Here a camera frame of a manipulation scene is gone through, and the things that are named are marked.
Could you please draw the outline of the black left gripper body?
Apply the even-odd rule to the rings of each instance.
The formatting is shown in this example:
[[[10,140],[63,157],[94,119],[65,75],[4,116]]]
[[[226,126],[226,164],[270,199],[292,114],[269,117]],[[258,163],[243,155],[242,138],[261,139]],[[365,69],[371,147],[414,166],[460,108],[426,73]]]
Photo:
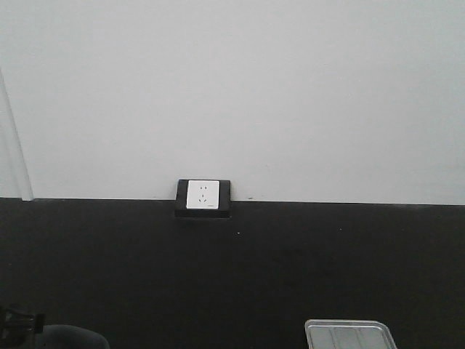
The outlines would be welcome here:
[[[1,306],[1,348],[36,347],[36,335],[42,334],[45,315],[13,306]]]

